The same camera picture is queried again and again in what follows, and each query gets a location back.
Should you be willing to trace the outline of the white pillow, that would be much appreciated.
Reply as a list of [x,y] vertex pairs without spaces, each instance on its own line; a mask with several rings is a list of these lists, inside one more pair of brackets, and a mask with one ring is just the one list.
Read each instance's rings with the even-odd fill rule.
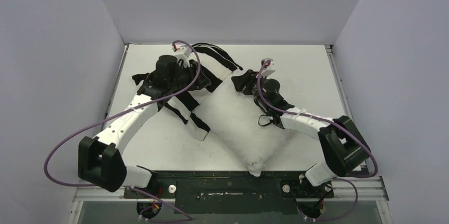
[[291,130],[280,129],[272,124],[260,126],[258,122],[262,111],[255,105],[252,95],[235,90],[231,76],[206,97],[194,113],[229,146],[246,170],[255,177],[261,175],[293,134]]

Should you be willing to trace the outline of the black white striped pillowcase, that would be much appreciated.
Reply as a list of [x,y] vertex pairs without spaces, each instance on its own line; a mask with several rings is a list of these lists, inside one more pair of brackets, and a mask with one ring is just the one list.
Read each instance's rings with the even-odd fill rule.
[[198,141],[203,141],[210,127],[195,110],[230,75],[242,71],[222,48],[209,43],[196,43],[192,48],[181,46],[169,59],[156,63],[155,70],[135,74],[138,93],[148,93],[153,99],[173,94],[169,100],[158,102],[159,109],[173,112]]

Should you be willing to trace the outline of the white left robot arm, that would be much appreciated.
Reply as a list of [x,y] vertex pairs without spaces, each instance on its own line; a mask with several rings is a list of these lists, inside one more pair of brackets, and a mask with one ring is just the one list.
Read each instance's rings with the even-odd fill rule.
[[126,165],[122,154],[140,128],[172,97],[188,90],[202,89],[209,80],[200,75],[198,60],[179,55],[162,55],[155,70],[135,74],[139,86],[128,107],[95,137],[84,137],[78,145],[78,177],[109,192],[120,187],[137,187],[145,197],[158,192],[153,173],[143,167]]

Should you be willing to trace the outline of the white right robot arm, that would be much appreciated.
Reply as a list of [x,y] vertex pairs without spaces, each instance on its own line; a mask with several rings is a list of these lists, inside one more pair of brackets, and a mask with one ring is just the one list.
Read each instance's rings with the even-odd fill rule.
[[232,76],[235,90],[253,97],[268,125],[300,132],[320,142],[324,161],[314,164],[300,175],[300,191],[313,196],[321,185],[334,178],[346,177],[372,156],[354,122],[348,116],[324,118],[301,111],[280,94],[280,83],[248,70]]

